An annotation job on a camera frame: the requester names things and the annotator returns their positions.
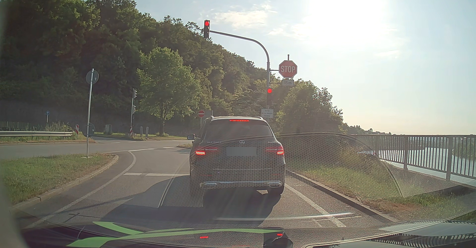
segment brake light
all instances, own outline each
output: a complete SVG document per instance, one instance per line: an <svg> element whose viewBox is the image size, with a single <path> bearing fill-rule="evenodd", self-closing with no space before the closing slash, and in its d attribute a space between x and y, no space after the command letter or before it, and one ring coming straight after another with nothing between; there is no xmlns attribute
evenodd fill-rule
<svg viewBox="0 0 476 248"><path fill-rule="evenodd" d="M218 148L214 148L214 147L199 148L195 151L195 154L205 155L205 154L208 154L208 153L214 152L214 151L218 151Z"/></svg>
<svg viewBox="0 0 476 248"><path fill-rule="evenodd" d="M266 148L266 151L275 152L277 155L284 155L283 146Z"/></svg>

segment supplementary sign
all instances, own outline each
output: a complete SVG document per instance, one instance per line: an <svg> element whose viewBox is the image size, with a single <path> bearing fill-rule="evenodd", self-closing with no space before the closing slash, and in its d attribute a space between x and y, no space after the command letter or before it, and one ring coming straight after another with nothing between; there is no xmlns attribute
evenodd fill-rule
<svg viewBox="0 0 476 248"><path fill-rule="evenodd" d="M281 80L281 85L282 86L294 86L294 80Z"/></svg>
<svg viewBox="0 0 476 248"><path fill-rule="evenodd" d="M261 109L261 117L263 118L272 118L273 117L273 109Z"/></svg>

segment asphalt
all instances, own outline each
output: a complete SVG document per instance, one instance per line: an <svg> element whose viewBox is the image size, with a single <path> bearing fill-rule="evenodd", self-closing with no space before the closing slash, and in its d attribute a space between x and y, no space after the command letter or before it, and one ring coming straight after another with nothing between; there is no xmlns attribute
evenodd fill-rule
<svg viewBox="0 0 476 248"><path fill-rule="evenodd" d="M186 141L97 141L91 144L91 152L117 154L118 162L87 182L17 212L20 228L94 221L154 229L269 226L290 229L293 238L302 239L295 234L303 228L349 228L362 233L364 227L376 229L389 223L291 176L281 196L256 190L212 190L203 198L192 198L189 149L175 147ZM12 145L0 146L0 154L17 158L78 153L84 148L84 144Z"/></svg>
<svg viewBox="0 0 476 248"><path fill-rule="evenodd" d="M114 152L129 149L175 147L189 140L147 140L133 141L112 138L93 137L96 143L89 144L89 153ZM0 160L57 154L86 153L86 143L28 143L0 144Z"/></svg>

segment guardrail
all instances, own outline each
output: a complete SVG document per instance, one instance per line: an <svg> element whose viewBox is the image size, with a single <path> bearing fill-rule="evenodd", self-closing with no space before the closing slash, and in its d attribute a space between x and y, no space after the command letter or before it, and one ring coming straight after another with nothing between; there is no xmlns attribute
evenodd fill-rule
<svg viewBox="0 0 476 248"><path fill-rule="evenodd" d="M476 135L351 135L382 160L476 179Z"/></svg>
<svg viewBox="0 0 476 248"><path fill-rule="evenodd" d="M0 137L70 137L74 132L0 131Z"/></svg>

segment black suv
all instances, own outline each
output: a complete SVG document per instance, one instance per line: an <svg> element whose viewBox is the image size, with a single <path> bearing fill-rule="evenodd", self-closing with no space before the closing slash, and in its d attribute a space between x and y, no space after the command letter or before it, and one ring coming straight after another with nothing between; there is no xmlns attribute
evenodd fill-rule
<svg viewBox="0 0 476 248"><path fill-rule="evenodd" d="M281 143L261 117L208 117L190 151L190 192L249 187L281 194L286 163Z"/></svg>

